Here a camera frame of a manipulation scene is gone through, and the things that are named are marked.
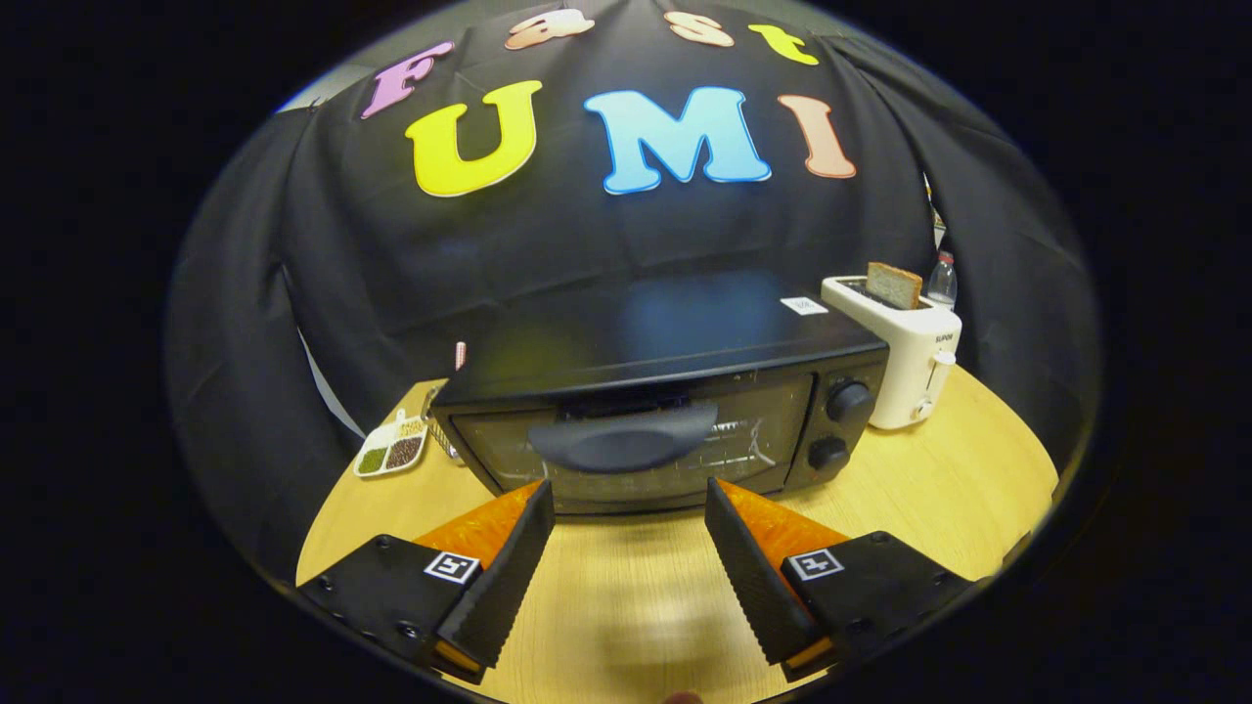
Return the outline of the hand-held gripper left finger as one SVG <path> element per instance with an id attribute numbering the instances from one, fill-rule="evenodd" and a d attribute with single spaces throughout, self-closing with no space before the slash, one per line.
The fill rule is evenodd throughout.
<path id="1" fill-rule="evenodd" d="M 378 534 L 298 589 L 381 650 L 478 684 L 498 663 L 553 526 L 552 485 L 540 480 L 418 539 Z"/>

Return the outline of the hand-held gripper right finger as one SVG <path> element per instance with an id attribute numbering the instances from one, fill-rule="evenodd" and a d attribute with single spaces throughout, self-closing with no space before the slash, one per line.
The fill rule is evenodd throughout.
<path id="1" fill-rule="evenodd" d="M 704 514 L 739 608 L 788 681 L 901 644 L 972 582 L 885 531 L 850 537 L 721 479 Z"/>

